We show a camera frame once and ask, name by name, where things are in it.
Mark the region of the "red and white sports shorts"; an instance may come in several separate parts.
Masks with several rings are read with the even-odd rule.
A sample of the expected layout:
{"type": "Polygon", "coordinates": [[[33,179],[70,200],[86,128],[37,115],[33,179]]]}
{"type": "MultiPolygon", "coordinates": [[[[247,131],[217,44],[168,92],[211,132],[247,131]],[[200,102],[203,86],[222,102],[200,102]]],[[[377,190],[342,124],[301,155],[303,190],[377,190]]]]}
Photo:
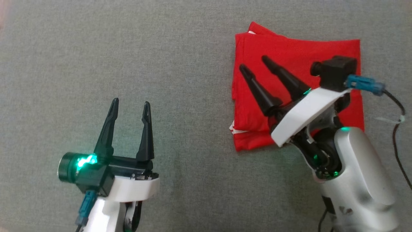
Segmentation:
{"type": "Polygon", "coordinates": [[[361,49],[359,40],[349,41],[304,41],[277,35],[262,25],[252,22],[248,31],[235,36],[235,62],[231,98],[234,101],[234,121],[230,131],[235,150],[247,151],[274,144],[269,135],[265,117],[243,75],[239,70],[245,64],[274,97],[290,103],[291,97],[281,81],[262,62],[268,56],[297,76],[310,88],[319,87],[319,79],[310,75],[310,67],[315,61],[324,61],[339,55],[357,59],[356,74],[361,74],[361,49]]]}

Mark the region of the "large grey sofa seat cushion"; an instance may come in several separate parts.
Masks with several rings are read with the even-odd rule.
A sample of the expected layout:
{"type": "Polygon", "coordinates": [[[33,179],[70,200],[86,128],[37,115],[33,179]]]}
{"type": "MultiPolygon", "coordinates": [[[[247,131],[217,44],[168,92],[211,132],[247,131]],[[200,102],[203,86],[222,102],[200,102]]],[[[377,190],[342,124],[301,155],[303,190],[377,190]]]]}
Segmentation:
{"type": "Polygon", "coordinates": [[[412,180],[412,0],[8,0],[0,30],[0,231],[75,232],[83,195],[66,152],[94,150],[112,99],[113,147],[134,157],[151,104],[160,189],[138,232],[315,232],[318,185],[293,146],[236,152],[235,35],[360,39],[362,75],[406,108],[412,180]]]}

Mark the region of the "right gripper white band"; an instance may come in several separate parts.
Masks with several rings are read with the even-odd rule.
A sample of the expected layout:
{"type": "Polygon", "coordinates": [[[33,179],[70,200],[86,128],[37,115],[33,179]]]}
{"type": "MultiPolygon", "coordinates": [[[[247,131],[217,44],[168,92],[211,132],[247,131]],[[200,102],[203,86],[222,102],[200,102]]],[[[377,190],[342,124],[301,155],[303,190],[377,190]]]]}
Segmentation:
{"type": "MultiPolygon", "coordinates": [[[[315,140],[310,134],[313,130],[332,127],[341,130],[341,126],[334,123],[334,118],[337,116],[334,104],[339,98],[349,94],[350,89],[336,92],[316,88],[311,91],[309,85],[268,56],[264,55],[261,59],[269,71],[282,82],[292,101],[297,101],[307,94],[287,112],[271,132],[270,136],[275,144],[279,147],[287,143],[297,147],[311,147],[315,146],[315,140]]],[[[241,64],[239,70],[263,115],[266,117],[274,115],[275,110],[283,104],[282,100],[269,93],[246,65],[241,64]]]]}

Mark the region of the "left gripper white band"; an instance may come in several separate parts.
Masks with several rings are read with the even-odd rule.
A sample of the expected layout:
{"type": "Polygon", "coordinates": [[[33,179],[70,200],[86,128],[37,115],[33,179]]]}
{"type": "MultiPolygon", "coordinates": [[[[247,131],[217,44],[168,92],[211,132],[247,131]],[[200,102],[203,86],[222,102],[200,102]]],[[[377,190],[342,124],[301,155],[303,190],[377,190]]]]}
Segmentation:
{"type": "MultiPolygon", "coordinates": [[[[112,147],[115,121],[118,117],[119,98],[112,100],[102,130],[94,148],[97,160],[109,160],[114,153],[112,147]]],[[[159,174],[153,172],[154,141],[151,106],[148,101],[143,106],[143,132],[136,159],[113,157],[109,164],[115,179],[106,197],[114,202],[145,201],[160,188],[159,174]]]]}

